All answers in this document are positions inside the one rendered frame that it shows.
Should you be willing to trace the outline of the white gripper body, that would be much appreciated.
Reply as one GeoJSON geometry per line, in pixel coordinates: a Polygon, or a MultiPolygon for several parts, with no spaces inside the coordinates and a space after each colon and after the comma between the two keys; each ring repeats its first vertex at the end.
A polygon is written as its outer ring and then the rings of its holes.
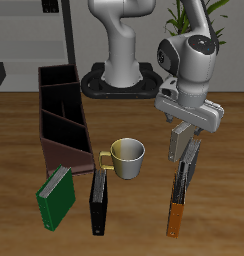
{"type": "Polygon", "coordinates": [[[205,100],[200,107],[189,109],[180,106],[175,100],[162,94],[156,96],[155,107],[210,133],[218,129],[224,115],[224,109],[212,101],[205,100]]]}

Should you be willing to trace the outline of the dark grey book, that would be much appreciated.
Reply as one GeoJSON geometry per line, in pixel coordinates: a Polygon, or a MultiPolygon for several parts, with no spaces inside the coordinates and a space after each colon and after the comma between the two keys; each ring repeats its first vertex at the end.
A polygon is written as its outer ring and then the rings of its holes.
{"type": "Polygon", "coordinates": [[[183,191],[183,189],[188,189],[191,182],[195,172],[200,144],[200,140],[194,140],[191,138],[180,158],[178,176],[178,185],[180,191],[183,191]]]}

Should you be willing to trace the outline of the orange book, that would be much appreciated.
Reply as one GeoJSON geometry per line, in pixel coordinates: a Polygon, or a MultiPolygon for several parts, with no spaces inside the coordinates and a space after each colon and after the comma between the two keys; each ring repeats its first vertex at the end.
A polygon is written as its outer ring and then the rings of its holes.
{"type": "Polygon", "coordinates": [[[181,162],[175,172],[173,187],[171,192],[169,215],[167,222],[168,237],[177,238],[179,236],[181,220],[183,216],[185,195],[187,185],[187,164],[181,162]]]}

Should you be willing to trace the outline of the dark brown desk caddy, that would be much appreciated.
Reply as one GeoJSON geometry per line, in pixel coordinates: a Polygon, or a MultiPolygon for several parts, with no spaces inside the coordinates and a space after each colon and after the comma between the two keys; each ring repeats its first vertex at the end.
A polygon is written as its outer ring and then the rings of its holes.
{"type": "Polygon", "coordinates": [[[59,165],[72,175],[93,173],[95,162],[74,64],[39,68],[40,142],[50,177],[59,165]]]}

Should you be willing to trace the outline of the black book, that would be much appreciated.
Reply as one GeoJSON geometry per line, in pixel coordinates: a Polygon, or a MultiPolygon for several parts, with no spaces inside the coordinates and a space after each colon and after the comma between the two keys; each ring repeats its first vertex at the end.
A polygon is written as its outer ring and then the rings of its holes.
{"type": "Polygon", "coordinates": [[[105,232],[106,214],[108,205],[107,172],[94,172],[91,193],[89,198],[92,234],[103,236],[105,232]]]}

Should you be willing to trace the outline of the green book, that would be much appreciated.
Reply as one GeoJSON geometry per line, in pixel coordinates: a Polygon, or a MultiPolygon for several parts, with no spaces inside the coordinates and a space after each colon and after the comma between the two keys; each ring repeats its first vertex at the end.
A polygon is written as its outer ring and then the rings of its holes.
{"type": "Polygon", "coordinates": [[[36,193],[44,227],[54,231],[75,202],[71,169],[59,165],[36,193]]]}

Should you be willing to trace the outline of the yellow and white mug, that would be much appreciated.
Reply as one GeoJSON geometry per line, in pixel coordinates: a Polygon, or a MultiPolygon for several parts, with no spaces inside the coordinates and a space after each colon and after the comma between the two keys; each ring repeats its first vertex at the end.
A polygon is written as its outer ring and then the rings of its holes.
{"type": "Polygon", "coordinates": [[[99,166],[103,170],[113,170],[116,175],[124,180],[131,180],[140,173],[145,155],[144,145],[133,138],[121,138],[112,143],[109,151],[99,153],[99,166]],[[102,162],[104,156],[109,156],[112,165],[102,162]]]}

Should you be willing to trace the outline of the green pot plant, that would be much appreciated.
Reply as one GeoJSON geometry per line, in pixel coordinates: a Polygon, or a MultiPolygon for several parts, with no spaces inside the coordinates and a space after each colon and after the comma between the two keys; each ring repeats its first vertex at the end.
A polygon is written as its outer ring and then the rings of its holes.
{"type": "Polygon", "coordinates": [[[214,31],[209,15],[228,3],[229,0],[217,0],[208,6],[210,1],[211,0],[207,0],[207,2],[204,2],[204,0],[176,0],[175,6],[177,8],[177,14],[174,14],[173,11],[169,9],[173,18],[165,23],[165,30],[168,31],[171,36],[203,34],[210,37],[216,47],[225,44],[225,41],[219,40],[222,29],[214,31]]]}

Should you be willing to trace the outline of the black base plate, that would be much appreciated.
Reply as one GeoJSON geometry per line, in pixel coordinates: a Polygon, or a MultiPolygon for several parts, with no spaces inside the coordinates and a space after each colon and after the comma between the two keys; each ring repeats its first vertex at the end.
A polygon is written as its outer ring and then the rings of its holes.
{"type": "Polygon", "coordinates": [[[104,73],[104,63],[97,62],[81,80],[82,92],[93,99],[151,99],[155,98],[163,79],[153,71],[147,62],[139,63],[143,79],[128,88],[116,88],[101,79],[104,73]]]}

